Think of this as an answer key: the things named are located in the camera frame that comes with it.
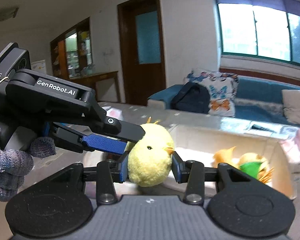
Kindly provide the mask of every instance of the orange toy beak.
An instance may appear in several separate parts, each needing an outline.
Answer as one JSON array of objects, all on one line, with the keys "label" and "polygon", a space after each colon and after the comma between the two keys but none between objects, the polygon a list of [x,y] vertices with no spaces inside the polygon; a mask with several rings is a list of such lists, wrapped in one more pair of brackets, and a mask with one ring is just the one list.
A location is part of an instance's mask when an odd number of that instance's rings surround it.
[{"label": "orange toy beak", "polygon": [[167,147],[164,149],[168,154],[172,154],[174,152],[172,147]]}]

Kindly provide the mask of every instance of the knitted glove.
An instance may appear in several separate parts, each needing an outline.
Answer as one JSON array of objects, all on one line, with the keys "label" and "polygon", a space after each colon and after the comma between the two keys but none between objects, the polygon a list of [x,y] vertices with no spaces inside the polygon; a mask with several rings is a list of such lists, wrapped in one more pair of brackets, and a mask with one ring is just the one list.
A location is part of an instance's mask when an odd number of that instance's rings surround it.
[{"label": "knitted glove", "polygon": [[54,141],[49,137],[35,139],[27,152],[0,149],[0,201],[8,201],[24,182],[24,176],[33,168],[34,157],[55,155]]}]

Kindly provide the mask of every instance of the sofa backrest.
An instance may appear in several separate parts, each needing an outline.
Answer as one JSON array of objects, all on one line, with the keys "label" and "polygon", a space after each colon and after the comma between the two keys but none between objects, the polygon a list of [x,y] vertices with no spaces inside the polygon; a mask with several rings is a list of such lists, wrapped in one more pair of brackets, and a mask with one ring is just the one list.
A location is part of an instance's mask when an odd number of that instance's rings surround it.
[{"label": "sofa backrest", "polygon": [[236,98],[282,104],[282,90],[300,90],[299,86],[262,78],[239,76]]}]

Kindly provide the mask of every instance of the door frame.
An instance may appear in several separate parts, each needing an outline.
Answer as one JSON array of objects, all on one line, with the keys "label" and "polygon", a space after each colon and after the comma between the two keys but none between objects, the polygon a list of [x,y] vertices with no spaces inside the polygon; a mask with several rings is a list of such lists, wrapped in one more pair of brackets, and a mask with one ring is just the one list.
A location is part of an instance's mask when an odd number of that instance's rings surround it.
[{"label": "door frame", "polygon": [[[129,7],[130,5],[134,3],[140,3],[147,0],[129,0],[124,3],[118,4],[118,25],[119,25],[119,40],[120,40],[120,53],[121,53],[121,66],[122,66],[122,76],[123,76],[123,87],[124,87],[124,93],[126,102],[129,102],[129,93],[128,93],[128,87],[127,82],[125,80],[128,79],[127,77],[127,68],[129,67],[129,63],[127,62],[128,59],[128,51],[125,49],[124,43],[127,39],[125,30],[125,8]],[[161,57],[161,73],[162,80],[164,81],[164,87],[167,87],[167,81],[166,81],[166,72],[165,72],[165,60],[164,60],[164,43],[163,43],[163,30],[162,30],[162,18],[161,18],[161,6],[160,6],[160,0],[151,0],[155,1],[156,7],[157,7],[157,14],[158,14],[158,26],[159,26],[159,39],[160,39],[160,57]]]}]

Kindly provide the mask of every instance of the blue sofa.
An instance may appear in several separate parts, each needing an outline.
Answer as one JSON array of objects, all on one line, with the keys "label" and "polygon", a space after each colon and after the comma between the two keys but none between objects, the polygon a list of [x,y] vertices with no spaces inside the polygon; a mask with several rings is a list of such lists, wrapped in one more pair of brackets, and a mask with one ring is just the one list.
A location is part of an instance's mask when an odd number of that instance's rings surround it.
[{"label": "blue sofa", "polygon": [[[148,98],[148,105],[160,101],[165,109],[183,85],[174,85]],[[300,90],[299,86],[266,79],[240,76],[235,103],[235,117],[240,119],[291,124],[283,115],[282,90]]]}]

